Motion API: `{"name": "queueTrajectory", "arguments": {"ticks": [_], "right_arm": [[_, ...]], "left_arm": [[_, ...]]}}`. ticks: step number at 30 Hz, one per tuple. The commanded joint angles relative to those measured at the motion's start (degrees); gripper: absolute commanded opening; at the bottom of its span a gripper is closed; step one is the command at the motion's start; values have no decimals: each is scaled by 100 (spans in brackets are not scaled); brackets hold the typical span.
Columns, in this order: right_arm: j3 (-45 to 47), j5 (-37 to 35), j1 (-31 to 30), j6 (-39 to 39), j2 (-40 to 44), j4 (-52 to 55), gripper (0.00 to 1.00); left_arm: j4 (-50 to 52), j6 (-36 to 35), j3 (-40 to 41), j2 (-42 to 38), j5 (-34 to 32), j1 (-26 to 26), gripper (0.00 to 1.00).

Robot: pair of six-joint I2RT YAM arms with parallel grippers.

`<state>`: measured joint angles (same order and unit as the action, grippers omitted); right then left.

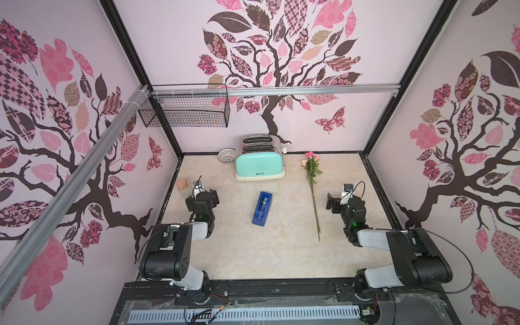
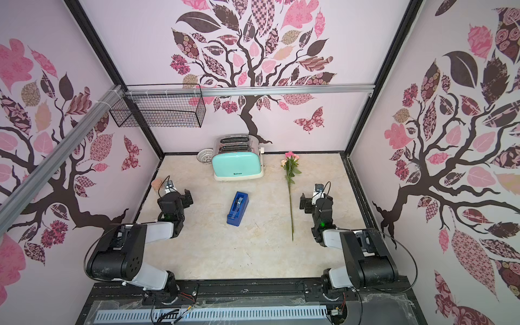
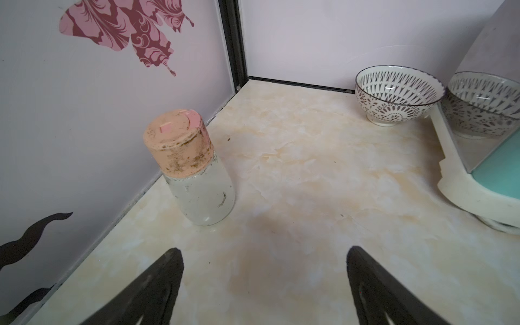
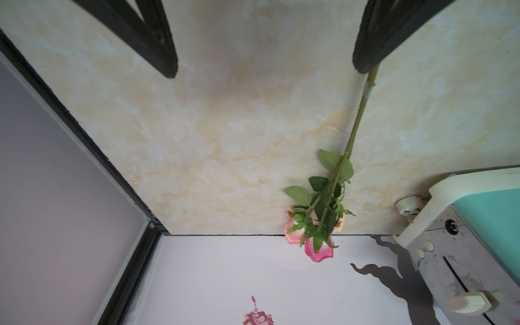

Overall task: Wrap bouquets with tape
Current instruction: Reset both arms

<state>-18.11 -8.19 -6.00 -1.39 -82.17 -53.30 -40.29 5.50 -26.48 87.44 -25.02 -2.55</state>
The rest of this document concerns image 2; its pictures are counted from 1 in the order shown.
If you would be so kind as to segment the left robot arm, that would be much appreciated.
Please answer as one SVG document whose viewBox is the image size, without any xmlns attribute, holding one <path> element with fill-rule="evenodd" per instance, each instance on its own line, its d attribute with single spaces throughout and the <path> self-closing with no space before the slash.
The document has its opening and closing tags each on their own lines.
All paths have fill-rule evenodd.
<svg viewBox="0 0 520 325">
<path fill-rule="evenodd" d="M 158 269 L 144 261 L 147 244 L 166 241 L 180 235 L 184 227 L 184 209 L 193 204 L 189 190 L 172 190 L 161 196 L 158 221 L 152 223 L 119 223 L 104 231 L 84 257 L 84 272 L 99 282 L 120 281 L 144 291 L 156 291 L 173 303 L 180 288 L 173 272 Z"/>
</svg>

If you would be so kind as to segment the blue tape dispenser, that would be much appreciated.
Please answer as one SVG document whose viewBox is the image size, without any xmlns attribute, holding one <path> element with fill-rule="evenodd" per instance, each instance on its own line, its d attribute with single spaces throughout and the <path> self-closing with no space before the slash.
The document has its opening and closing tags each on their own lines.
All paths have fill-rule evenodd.
<svg viewBox="0 0 520 325">
<path fill-rule="evenodd" d="M 243 196 L 244 200 L 241 206 L 236 206 L 238 197 Z M 249 204 L 249 195 L 244 192 L 237 192 L 232 202 L 230 212 L 227 215 L 227 224 L 238 227 L 241 224 L 242 218 L 244 217 L 246 208 Z"/>
</svg>

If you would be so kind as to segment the dark pink artificial rose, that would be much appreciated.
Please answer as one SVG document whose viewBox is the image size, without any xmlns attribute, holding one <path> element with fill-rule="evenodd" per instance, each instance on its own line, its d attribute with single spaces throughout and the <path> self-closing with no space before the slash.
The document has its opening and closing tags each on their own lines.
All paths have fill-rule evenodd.
<svg viewBox="0 0 520 325">
<path fill-rule="evenodd" d="M 284 154 L 284 159 L 281 161 L 281 167 L 284 169 L 284 177 L 287 181 L 289 211 L 291 217 L 291 240 L 294 240 L 295 224 L 293 216 L 293 194 L 292 187 L 295 185 L 294 177 L 301 174 L 299 170 L 299 156 L 294 152 L 287 152 Z"/>
</svg>

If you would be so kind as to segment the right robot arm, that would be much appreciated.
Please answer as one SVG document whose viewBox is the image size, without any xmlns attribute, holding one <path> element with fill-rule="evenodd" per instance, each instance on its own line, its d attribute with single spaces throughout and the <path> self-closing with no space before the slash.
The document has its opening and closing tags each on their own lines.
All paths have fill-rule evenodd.
<svg viewBox="0 0 520 325">
<path fill-rule="evenodd" d="M 344 288 L 380 287 L 399 280 L 398 268 L 377 229 L 345 230 L 334 225 L 333 198 L 323 192 L 309 198 L 301 196 L 299 208 L 312 216 L 315 242 L 343 254 L 343 265 L 325 269 L 321 276 L 324 294 Z"/>
</svg>

